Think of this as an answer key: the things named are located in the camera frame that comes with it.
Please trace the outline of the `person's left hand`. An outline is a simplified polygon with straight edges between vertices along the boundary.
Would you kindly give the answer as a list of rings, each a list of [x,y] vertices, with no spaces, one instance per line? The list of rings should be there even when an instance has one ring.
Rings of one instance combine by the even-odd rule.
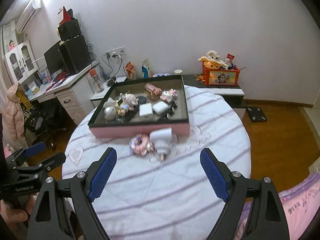
[[[11,231],[16,230],[18,224],[27,222],[35,204],[35,198],[29,196],[24,209],[13,209],[1,200],[1,216]]]

